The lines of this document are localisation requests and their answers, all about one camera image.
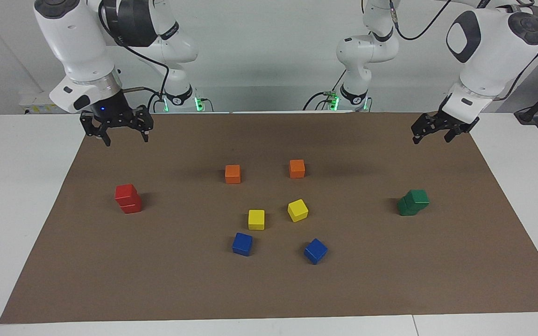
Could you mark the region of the blue wooden block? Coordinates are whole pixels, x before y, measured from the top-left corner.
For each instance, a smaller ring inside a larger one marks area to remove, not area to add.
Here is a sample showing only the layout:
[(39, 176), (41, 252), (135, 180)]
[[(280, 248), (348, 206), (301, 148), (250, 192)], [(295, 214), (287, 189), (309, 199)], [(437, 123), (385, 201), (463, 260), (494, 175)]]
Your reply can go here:
[(250, 257), (252, 253), (253, 241), (254, 238), (251, 235), (243, 232), (237, 232), (231, 245), (232, 252), (244, 257)]
[(304, 256), (312, 265), (318, 265), (329, 251), (318, 238), (313, 239), (304, 249)]

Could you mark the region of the brown table mat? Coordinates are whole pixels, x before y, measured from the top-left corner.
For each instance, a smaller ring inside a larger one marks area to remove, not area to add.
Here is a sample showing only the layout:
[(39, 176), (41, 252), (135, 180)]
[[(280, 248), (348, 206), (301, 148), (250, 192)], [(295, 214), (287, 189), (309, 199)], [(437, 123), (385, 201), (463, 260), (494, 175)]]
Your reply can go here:
[[(0, 323), (538, 311), (538, 251), (476, 143), (415, 145), (415, 120), (160, 115), (148, 143), (126, 128), (110, 147), (84, 138)], [(226, 184), (234, 164), (241, 183)], [(140, 212), (115, 201), (124, 184)], [(431, 204), (401, 216), (412, 189)], [(308, 217), (293, 223), (298, 199)], [(250, 209), (265, 230), (248, 230)], [(250, 257), (232, 252), (237, 232)]]

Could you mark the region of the red wooden block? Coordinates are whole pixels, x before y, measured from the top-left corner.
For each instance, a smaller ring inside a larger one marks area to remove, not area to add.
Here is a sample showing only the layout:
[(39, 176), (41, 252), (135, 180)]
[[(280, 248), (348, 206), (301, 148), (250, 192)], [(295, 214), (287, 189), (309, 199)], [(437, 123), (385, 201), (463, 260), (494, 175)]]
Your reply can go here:
[(138, 194), (136, 196), (121, 199), (118, 202), (120, 204), (120, 209), (126, 214), (137, 213), (142, 210), (142, 199)]
[(124, 184), (115, 188), (114, 199), (120, 206), (128, 206), (137, 204), (140, 201), (140, 195), (134, 185)]

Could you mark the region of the white power strip box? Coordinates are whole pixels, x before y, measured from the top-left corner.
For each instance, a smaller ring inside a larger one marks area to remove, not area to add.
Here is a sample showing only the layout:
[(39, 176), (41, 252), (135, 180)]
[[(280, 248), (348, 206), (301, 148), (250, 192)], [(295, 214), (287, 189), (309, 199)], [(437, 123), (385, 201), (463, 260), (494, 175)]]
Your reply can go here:
[(54, 104), (47, 92), (20, 95), (19, 108), (23, 114), (67, 114)]

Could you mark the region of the green wooden block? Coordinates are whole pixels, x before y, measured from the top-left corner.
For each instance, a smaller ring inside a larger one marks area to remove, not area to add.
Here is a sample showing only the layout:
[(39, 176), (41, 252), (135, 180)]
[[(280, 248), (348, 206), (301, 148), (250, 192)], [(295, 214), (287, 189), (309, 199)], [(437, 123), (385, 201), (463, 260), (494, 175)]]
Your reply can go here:
[(423, 208), (421, 204), (416, 204), (410, 196), (404, 196), (396, 203), (397, 210), (401, 216), (414, 216)]
[(425, 209), (431, 201), (424, 189), (412, 189), (405, 196), (406, 206), (412, 211), (418, 212)]

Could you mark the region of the yellow wooden block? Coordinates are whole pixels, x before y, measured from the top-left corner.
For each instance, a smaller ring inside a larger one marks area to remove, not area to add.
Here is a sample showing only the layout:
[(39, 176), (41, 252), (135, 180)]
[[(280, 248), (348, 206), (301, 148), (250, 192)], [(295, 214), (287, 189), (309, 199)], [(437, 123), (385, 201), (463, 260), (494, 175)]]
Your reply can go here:
[(289, 203), (287, 211), (293, 223), (297, 223), (308, 217), (308, 208), (303, 199), (298, 199)]
[(265, 210), (250, 209), (248, 211), (248, 230), (250, 231), (265, 230)]

